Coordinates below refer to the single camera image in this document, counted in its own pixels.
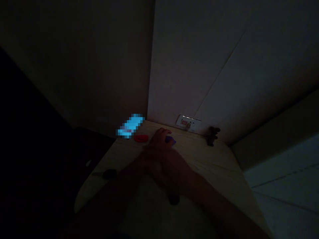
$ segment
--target black object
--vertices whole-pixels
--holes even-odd
[[[115,178],[116,174],[117,173],[115,169],[108,169],[103,173],[102,178],[105,180],[111,180]]]
[[[167,194],[167,197],[171,205],[176,206],[179,203],[179,195]]]
[[[207,145],[208,146],[214,146],[214,140],[218,139],[218,137],[216,136],[218,134],[218,132],[220,132],[220,128],[215,128],[215,127],[209,127],[209,131],[207,134]]]

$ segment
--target electrical outlet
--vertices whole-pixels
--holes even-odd
[[[179,115],[176,125],[184,127],[188,130],[195,130],[200,125],[201,121],[198,119],[193,119],[184,115]]]

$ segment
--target hand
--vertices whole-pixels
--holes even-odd
[[[171,134],[172,131],[169,129],[160,128],[158,129],[153,137],[149,145],[146,148],[156,148],[156,149],[170,149],[173,145],[173,139],[171,138],[168,143],[165,142],[165,138],[167,134]]]
[[[176,150],[171,149],[173,140],[165,143],[168,133],[171,131],[163,128],[156,131],[141,154],[144,165],[159,187],[169,193],[192,198],[198,183],[204,179],[190,168]]]

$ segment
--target dark wall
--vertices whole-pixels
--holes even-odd
[[[14,232],[48,232],[48,221],[62,210],[56,192],[63,190],[58,187],[72,128],[2,49],[0,59],[8,223]]]

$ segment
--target forearm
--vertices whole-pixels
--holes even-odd
[[[94,238],[113,233],[123,219],[144,170],[133,162],[107,183],[75,216],[69,238]]]
[[[198,178],[195,191],[191,199],[208,214],[221,236],[269,239],[261,228],[201,176]]]

